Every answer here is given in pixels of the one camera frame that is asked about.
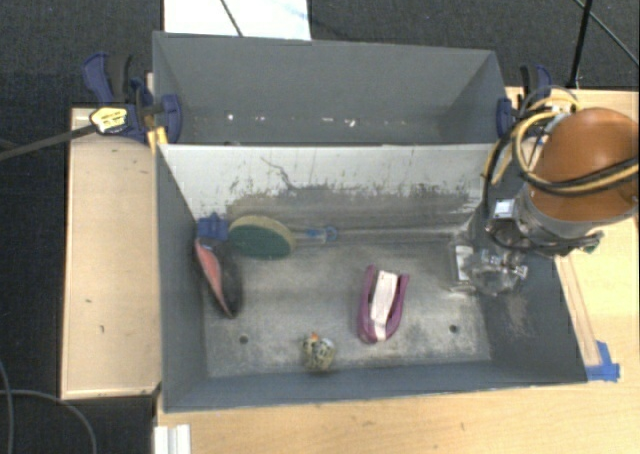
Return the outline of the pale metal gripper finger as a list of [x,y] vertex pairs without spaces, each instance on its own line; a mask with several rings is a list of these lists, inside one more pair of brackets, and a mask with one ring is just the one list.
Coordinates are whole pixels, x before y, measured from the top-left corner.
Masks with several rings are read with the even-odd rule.
[[472,270],[472,284],[481,294],[496,297],[516,290],[527,278],[527,265],[480,265]]
[[489,288],[489,276],[494,266],[488,249],[455,242],[452,255],[455,277],[453,289]]

